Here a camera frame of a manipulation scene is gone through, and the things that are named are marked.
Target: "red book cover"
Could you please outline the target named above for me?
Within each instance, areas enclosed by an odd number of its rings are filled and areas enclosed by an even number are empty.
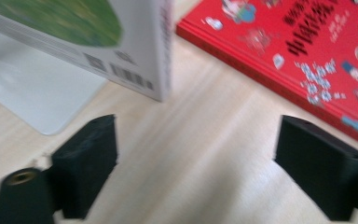
[[[176,33],[358,140],[358,0],[203,0]]]

